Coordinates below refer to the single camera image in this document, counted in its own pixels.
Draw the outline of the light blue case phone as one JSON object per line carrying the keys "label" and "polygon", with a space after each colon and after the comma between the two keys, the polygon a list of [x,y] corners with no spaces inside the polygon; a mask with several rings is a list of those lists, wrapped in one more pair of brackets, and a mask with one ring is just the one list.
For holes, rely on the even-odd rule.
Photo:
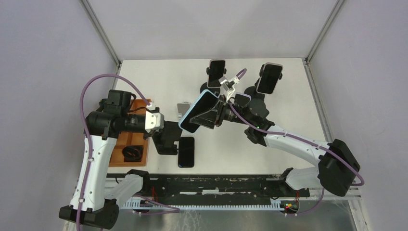
{"label": "light blue case phone", "polygon": [[178,127],[183,131],[195,133],[200,125],[194,124],[190,120],[194,116],[197,116],[213,108],[217,102],[218,97],[214,93],[212,93],[210,90],[204,90],[179,121]]}

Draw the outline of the black phone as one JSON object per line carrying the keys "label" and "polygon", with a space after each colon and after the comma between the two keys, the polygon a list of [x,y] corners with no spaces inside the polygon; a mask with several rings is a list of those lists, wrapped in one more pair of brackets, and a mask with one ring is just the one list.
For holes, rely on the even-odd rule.
{"label": "black phone", "polygon": [[192,168],[195,162],[194,137],[181,137],[178,144],[178,167]]}

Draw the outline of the white folding phone stand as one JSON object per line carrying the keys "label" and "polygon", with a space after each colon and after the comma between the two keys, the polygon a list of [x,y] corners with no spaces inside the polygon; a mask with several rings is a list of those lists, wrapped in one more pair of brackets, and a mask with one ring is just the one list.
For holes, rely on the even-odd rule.
{"label": "white folding phone stand", "polygon": [[177,103],[178,118],[182,119],[191,107],[190,102]]}

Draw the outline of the lilac case phone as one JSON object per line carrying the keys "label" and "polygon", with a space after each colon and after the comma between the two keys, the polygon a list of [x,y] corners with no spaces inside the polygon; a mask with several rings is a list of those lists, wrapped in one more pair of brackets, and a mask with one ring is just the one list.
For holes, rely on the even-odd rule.
{"label": "lilac case phone", "polygon": [[235,94],[234,97],[234,103],[238,106],[238,107],[245,107],[250,101],[251,101],[251,96],[244,94],[244,93],[240,93],[237,92]]}

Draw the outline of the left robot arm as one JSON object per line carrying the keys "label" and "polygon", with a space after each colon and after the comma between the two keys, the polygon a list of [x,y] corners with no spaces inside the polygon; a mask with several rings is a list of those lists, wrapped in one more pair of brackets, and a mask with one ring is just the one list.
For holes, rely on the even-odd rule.
{"label": "left robot arm", "polygon": [[146,105],[144,114],[132,114],[136,96],[121,90],[109,91],[96,111],[84,118],[85,149],[76,191],[69,205],[60,209],[59,217],[100,229],[111,229],[119,209],[135,194],[146,196],[152,189],[147,171],[130,170],[113,189],[105,191],[111,156],[122,132],[139,133],[151,138],[159,154],[176,155],[181,129],[177,122],[166,121],[159,109]]}

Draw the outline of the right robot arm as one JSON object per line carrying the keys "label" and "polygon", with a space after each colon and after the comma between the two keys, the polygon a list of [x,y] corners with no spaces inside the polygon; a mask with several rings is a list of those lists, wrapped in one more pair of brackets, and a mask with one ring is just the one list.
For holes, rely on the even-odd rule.
{"label": "right robot arm", "polygon": [[207,92],[190,107],[179,121],[179,127],[195,133],[200,126],[213,129],[223,121],[246,124],[244,133],[252,143],[285,151],[312,164],[309,168],[284,171],[283,180],[278,183],[283,196],[319,187],[343,197],[350,187],[364,185],[360,165],[344,141],[317,141],[296,135],[269,121],[268,114],[262,99],[237,95],[227,100]]}

